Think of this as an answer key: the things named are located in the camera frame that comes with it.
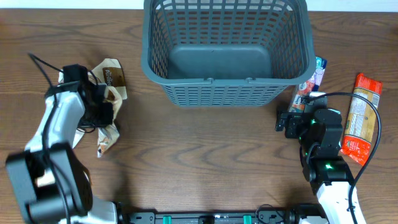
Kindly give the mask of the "Kleenex pocket tissue multipack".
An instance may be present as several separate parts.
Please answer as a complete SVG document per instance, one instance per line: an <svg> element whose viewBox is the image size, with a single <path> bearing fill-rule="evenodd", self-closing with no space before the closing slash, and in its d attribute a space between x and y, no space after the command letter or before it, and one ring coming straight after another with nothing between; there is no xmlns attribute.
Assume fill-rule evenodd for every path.
<svg viewBox="0 0 398 224"><path fill-rule="evenodd" d="M289 112L303 112L305 105L301 103L302 98L310 92L318 91L327 65L327 60L316 57L316 68L313 75L307 81L296 85L292 93L292 99L289 105Z"/></svg>

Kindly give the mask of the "brown snack bag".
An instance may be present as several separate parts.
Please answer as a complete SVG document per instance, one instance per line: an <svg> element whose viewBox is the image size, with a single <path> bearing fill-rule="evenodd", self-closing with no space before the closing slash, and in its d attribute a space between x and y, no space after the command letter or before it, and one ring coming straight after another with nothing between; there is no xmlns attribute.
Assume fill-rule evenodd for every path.
<svg viewBox="0 0 398 224"><path fill-rule="evenodd" d="M96 129L98 130L97 157L101 157L120 137L115 119L123 99L115 87L106 84L95 87L92 99L94 102L88 104L88 109L78 123L72 148L80 142L84 134Z"/></svg>

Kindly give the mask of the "red orange biscuit package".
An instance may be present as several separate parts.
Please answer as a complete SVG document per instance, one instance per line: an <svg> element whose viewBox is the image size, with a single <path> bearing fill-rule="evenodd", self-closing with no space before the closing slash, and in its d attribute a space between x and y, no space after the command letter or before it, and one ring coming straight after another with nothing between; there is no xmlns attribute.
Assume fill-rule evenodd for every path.
<svg viewBox="0 0 398 224"><path fill-rule="evenodd" d="M360 73L356 77L353 93L362 96L378 107L382 82L365 77ZM376 115L373 109L365 101L356 97L352 98L341 152L363 166L371 151L375 124Z"/></svg>

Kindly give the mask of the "brown Partake cookie bag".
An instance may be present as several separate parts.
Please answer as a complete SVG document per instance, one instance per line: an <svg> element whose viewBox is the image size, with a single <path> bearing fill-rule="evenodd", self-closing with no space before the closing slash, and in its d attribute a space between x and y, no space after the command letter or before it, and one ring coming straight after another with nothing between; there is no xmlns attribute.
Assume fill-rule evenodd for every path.
<svg viewBox="0 0 398 224"><path fill-rule="evenodd" d="M113 86L122 96L123 101L127 99L126 81L124 78L124 72L119 60L115 58L106 58L94 69L89 71L89 79L91 82L95 82L97 79L98 83L106 84L107 86ZM57 87L58 93L63 92L77 92L78 82L65 83L63 80L63 71L60 72L59 87Z"/></svg>

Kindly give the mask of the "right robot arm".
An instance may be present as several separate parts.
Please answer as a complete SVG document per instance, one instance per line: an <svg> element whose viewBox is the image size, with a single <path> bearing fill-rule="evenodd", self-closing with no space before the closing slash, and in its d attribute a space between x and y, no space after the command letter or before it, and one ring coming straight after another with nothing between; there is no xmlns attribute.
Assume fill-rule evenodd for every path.
<svg viewBox="0 0 398 224"><path fill-rule="evenodd" d="M285 214L285 223L353 223L353 218L358 223L366 222L356 190L349 204L354 177L338 155L341 120L339 111L321 107L306 113L277 112L275 130L298 139L302 172L318 200L293 206Z"/></svg>

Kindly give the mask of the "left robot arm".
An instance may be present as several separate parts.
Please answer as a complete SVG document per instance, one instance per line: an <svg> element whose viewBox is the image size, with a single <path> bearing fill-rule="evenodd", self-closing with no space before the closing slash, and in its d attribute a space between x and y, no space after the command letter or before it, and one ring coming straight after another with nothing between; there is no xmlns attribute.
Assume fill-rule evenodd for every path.
<svg viewBox="0 0 398 224"><path fill-rule="evenodd" d="M64 82L45 94L46 109L25 150L6 159L6 170L26 223L117 223L113 202L93 196L90 173L72 150L78 128L113 122L104 83L92 83L86 67L62 69Z"/></svg>

